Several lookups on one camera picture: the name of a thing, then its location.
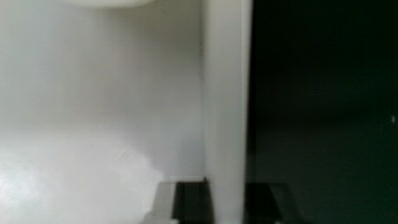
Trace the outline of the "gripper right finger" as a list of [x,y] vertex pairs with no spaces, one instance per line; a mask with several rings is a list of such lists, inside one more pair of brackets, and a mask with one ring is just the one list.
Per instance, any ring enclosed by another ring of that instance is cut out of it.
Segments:
[[285,183],[246,185],[246,224],[303,224],[303,215]]

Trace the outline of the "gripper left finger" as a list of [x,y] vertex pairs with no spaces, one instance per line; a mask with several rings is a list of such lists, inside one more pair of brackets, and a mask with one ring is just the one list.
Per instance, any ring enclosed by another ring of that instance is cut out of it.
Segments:
[[141,224],[211,224],[207,180],[159,184],[154,208]]

